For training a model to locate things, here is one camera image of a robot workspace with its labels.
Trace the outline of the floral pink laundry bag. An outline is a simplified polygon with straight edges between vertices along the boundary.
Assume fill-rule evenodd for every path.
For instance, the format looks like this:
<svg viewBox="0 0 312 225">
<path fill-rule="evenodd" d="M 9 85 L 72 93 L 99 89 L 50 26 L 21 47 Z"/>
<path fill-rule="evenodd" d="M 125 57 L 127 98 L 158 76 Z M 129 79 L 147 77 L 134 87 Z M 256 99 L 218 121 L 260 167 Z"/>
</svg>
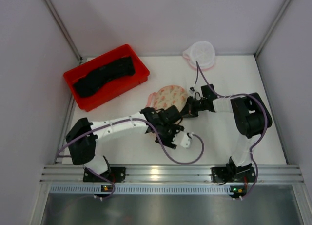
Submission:
<svg viewBox="0 0 312 225">
<path fill-rule="evenodd" d="M 155 110 L 168 109 L 174 105 L 178 111 L 182 111 L 188 98 L 187 91 L 178 85 L 169 85 L 161 88 L 158 92 L 149 95 L 146 107 Z"/>
</svg>

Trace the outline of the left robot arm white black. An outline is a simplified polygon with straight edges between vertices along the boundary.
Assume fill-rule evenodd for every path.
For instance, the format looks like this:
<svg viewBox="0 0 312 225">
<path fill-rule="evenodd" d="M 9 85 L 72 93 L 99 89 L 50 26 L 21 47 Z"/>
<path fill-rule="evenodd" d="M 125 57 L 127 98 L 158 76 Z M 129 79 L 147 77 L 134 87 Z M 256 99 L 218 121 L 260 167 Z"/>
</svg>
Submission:
<svg viewBox="0 0 312 225">
<path fill-rule="evenodd" d="M 174 105 L 166 110 L 146 107 L 133 115 L 114 120 L 96 122 L 81 118 L 65 138 L 73 165 L 83 165 L 101 175 L 110 172 L 110 166 L 104 156 L 95 154 L 100 140 L 109 141 L 134 133 L 153 133 L 157 143 L 175 149 L 175 138 L 184 131 L 184 127 L 178 124 L 181 119 Z"/>
</svg>

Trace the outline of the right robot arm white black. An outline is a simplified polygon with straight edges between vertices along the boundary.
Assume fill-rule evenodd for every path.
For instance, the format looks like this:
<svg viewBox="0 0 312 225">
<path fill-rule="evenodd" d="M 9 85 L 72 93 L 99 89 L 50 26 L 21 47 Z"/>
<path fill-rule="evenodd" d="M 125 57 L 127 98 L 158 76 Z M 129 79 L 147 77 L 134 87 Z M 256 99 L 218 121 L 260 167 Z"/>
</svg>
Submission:
<svg viewBox="0 0 312 225">
<path fill-rule="evenodd" d="M 262 140 L 273 121 L 258 93 L 221 96 L 212 84 L 201 87 L 202 97 L 188 97 L 181 114 L 184 118 L 198 117 L 201 111 L 233 114 L 239 132 L 238 141 L 225 166 L 212 168 L 213 182 L 254 183 L 258 166 L 253 157 L 255 146 Z"/>
</svg>

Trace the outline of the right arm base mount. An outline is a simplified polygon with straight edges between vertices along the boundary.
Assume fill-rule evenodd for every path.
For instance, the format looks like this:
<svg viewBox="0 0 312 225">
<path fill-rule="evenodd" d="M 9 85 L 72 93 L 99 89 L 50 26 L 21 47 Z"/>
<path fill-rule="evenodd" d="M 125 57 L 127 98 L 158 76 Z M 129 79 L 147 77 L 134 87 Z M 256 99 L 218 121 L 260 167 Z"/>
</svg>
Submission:
<svg viewBox="0 0 312 225">
<path fill-rule="evenodd" d="M 213 167 L 211 169 L 214 183 L 253 183 L 256 173 L 252 166 L 239 167 L 236 172 L 228 167 Z"/>
</svg>

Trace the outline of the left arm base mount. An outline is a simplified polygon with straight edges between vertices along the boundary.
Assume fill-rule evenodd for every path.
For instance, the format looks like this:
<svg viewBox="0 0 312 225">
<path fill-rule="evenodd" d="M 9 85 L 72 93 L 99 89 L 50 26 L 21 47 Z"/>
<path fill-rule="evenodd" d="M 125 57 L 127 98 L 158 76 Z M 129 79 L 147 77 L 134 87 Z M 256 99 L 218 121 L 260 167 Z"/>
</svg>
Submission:
<svg viewBox="0 0 312 225">
<path fill-rule="evenodd" d="M 111 167 L 110 170 L 101 174 L 101 177 L 113 183 L 120 183 L 125 180 L 126 168 L 125 167 Z M 102 178 L 94 175 L 88 169 L 84 170 L 83 181 L 89 183 L 105 182 Z"/>
</svg>

